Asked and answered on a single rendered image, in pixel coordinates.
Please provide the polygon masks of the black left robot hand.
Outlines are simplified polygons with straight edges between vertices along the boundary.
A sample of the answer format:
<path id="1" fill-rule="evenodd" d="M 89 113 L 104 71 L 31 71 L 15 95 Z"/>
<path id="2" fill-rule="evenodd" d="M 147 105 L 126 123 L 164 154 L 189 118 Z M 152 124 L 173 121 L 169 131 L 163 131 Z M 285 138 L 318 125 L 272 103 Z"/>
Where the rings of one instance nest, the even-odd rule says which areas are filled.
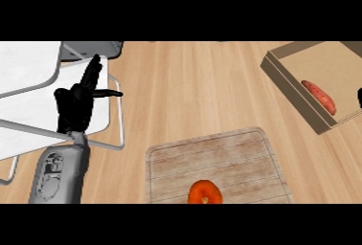
<path id="1" fill-rule="evenodd" d="M 81 81 L 70 89 L 58 88 L 53 92 L 58 133 L 84 132 L 90 124 L 95 99 L 123 96 L 115 90 L 96 88 L 101 71 L 101 56 L 95 55 L 86 66 Z"/>

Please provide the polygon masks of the long red sweet potato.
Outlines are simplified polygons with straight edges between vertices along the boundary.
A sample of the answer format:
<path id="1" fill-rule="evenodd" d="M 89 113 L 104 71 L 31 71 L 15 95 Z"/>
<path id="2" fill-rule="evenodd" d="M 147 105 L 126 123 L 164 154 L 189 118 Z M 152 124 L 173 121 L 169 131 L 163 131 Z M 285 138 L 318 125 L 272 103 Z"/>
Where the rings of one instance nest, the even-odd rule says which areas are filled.
<path id="1" fill-rule="evenodd" d="M 334 103 L 331 97 L 328 96 L 328 94 L 322 91 L 322 89 L 312 82 L 303 80 L 302 84 L 306 87 L 306 89 L 309 90 L 309 92 L 312 93 L 315 99 L 321 103 L 321 105 L 325 108 L 325 110 L 328 111 L 328 113 L 331 115 L 336 115 L 337 114 L 337 106 L 336 106 L 336 103 Z"/>

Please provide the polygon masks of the brown cardboard box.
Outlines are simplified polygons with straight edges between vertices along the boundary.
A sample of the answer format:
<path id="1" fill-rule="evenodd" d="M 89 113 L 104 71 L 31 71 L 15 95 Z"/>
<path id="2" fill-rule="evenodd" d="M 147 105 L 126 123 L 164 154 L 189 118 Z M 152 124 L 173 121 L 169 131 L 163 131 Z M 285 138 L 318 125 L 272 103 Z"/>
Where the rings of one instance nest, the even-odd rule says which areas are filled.
<path id="1" fill-rule="evenodd" d="M 362 115 L 362 41 L 294 41 L 265 55 L 260 67 L 316 134 Z M 306 80 L 331 97 L 331 115 L 302 84 Z"/>

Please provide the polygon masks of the pale wooden cutting board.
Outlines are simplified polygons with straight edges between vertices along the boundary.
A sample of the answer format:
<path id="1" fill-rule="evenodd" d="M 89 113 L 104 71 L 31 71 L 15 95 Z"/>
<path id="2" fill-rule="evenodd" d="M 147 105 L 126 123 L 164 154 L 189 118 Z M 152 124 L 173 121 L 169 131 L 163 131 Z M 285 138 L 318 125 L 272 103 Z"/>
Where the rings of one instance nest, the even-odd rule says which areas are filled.
<path id="1" fill-rule="evenodd" d="M 290 204 L 293 195 L 262 128 L 155 145 L 147 153 L 147 192 L 154 204 L 182 204 L 192 184 L 212 181 L 223 202 Z"/>

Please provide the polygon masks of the dark grey flat object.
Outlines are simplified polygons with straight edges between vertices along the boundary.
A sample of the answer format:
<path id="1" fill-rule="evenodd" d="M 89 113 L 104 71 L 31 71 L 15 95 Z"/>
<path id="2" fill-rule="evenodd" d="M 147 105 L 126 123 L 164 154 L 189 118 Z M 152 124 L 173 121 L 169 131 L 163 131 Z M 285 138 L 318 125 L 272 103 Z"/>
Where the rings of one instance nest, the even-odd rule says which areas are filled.
<path id="1" fill-rule="evenodd" d="M 114 59 L 120 57 L 121 49 L 123 41 L 65 41 L 61 60 L 71 62 L 81 60 L 81 56 L 90 58 L 95 55 Z"/>

